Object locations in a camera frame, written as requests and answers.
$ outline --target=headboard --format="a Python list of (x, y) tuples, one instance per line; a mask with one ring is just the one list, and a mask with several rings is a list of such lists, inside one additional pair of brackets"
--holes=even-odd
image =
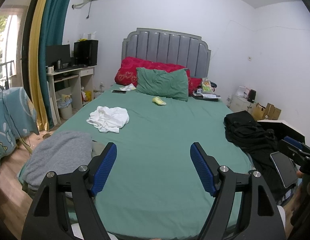
[(164, 30), (137, 28), (123, 41), (122, 60), (136, 57), (185, 66), (192, 77), (207, 77), (211, 51), (202, 37)]

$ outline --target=curtain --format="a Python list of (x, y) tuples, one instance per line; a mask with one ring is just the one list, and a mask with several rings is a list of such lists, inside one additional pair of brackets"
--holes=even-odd
[(40, 29), (38, 75), (50, 128), (53, 127), (53, 120), (47, 88), (46, 46), (62, 44), (69, 1), (70, 0), (46, 0)]
[(46, 0), (38, 0), (29, 37), (29, 52), (28, 52), (28, 75), (30, 93), (34, 107), (37, 111), (37, 126), (39, 130), (49, 129), (45, 105), (42, 98), (42, 92), (39, 85), (38, 76), (38, 49), (39, 49), (39, 34), (42, 24), (42, 15), (44, 12)]

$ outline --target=computer case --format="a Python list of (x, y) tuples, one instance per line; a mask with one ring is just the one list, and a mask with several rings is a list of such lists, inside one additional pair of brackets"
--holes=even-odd
[(87, 40), (74, 43), (74, 62), (76, 65), (96, 66), (98, 41)]

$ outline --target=yellow curtain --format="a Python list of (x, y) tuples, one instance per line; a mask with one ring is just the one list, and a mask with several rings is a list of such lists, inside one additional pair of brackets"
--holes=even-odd
[(39, 130), (49, 130), (48, 118), (42, 99), (42, 92), (39, 85), (38, 77), (38, 48), (39, 48), (39, 34), (42, 24), (42, 15), (44, 12), (46, 0), (38, 0), (33, 22), (30, 30), (29, 39), (29, 53), (28, 53), (28, 75), (30, 93), (32, 96), (34, 107), (37, 111), (37, 126)]

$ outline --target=crumpled white shirt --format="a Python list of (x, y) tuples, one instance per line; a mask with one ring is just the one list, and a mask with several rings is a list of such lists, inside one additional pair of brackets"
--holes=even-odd
[(119, 129), (128, 123), (129, 115), (125, 108), (99, 106), (96, 111), (90, 113), (90, 117), (86, 121), (100, 132), (119, 133)]

